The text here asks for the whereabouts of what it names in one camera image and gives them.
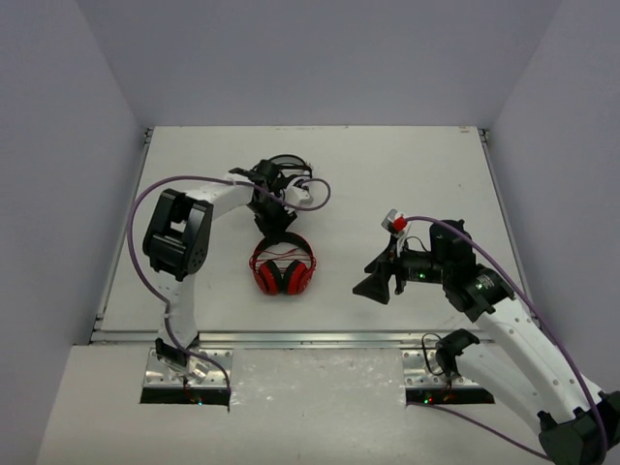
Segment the red black headphones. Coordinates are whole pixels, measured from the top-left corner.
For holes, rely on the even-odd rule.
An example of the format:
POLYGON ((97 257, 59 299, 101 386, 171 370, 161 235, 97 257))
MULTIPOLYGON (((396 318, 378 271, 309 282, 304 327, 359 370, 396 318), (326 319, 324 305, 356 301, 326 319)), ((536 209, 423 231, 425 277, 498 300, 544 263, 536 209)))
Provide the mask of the red black headphones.
POLYGON ((301 295, 311 281, 317 260, 309 242, 294 232, 264 238, 255 247, 249 267, 266 295, 301 295))

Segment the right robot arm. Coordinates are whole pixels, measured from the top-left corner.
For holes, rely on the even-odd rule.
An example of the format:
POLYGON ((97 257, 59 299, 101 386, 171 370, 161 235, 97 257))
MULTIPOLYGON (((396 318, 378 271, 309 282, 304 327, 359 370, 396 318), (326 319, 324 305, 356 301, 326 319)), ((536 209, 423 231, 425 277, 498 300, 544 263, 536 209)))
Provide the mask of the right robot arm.
POLYGON ((490 336, 503 362, 472 331, 457 329, 434 344, 447 382, 463 377, 490 392, 534 431, 554 464, 602 464, 619 444, 619 394, 606 392, 577 368, 546 330, 533 302, 464 229, 461 220, 428 218, 427 250, 413 250, 416 217, 392 210, 382 226, 387 247, 368 264, 354 295, 381 304, 407 283, 441 286, 449 304, 490 336))

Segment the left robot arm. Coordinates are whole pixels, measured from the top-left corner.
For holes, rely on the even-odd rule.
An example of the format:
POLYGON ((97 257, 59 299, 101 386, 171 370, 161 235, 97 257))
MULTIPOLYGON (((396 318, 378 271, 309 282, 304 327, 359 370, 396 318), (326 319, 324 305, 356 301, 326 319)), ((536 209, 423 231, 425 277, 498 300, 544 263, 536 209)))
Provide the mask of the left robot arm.
POLYGON ((259 287, 268 295, 299 295, 316 268, 309 243, 289 232, 298 212, 312 210, 311 166, 296 155, 233 168, 222 178, 205 178, 200 189, 164 189, 146 229, 142 252, 159 278, 147 288, 164 303, 156 353, 181 366, 198 339, 195 276, 204 265, 213 222, 248 207, 263 238, 250 258, 259 287))

